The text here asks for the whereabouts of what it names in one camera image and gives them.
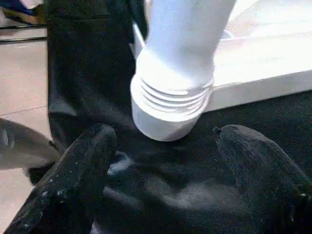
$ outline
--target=tile floor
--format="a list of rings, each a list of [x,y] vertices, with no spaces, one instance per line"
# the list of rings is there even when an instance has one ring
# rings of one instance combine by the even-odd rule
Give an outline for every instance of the tile floor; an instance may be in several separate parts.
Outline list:
[[[0,39],[40,37],[44,29],[0,31]],[[51,137],[47,119],[46,43],[0,44],[0,118]],[[32,185],[22,169],[0,171],[0,233],[28,197]]]

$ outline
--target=beige floor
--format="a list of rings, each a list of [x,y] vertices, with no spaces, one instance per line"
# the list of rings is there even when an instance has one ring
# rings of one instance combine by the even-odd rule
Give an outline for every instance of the beige floor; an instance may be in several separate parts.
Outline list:
[[[0,31],[0,39],[42,36],[44,30]],[[0,118],[31,127],[47,137],[46,43],[0,44]],[[0,233],[28,197],[32,185],[22,169],[0,171]]]

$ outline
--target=black cloth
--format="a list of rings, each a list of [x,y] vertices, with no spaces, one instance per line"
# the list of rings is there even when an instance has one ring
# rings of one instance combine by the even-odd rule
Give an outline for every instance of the black cloth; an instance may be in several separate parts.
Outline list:
[[[212,128],[241,124],[258,130],[311,177],[312,93],[204,113],[185,138],[153,141],[139,132],[131,116],[131,11],[142,9],[131,4],[47,3],[49,120],[57,147],[64,152],[95,123],[113,127],[117,135],[91,233],[267,231],[265,222],[240,205],[249,204],[218,152]],[[146,31],[144,23],[141,28]],[[232,205],[221,202],[233,200]]]

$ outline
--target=black fabric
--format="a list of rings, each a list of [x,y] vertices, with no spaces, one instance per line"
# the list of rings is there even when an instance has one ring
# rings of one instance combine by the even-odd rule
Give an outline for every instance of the black fabric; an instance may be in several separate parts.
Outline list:
[[[128,46],[129,4],[85,5],[82,0],[48,2],[49,120],[61,151],[95,123],[116,131],[117,153],[91,233],[267,231],[237,189],[211,130],[227,124],[258,130],[311,177],[312,93],[204,113],[185,138],[153,141],[138,131],[131,116],[135,61]]]

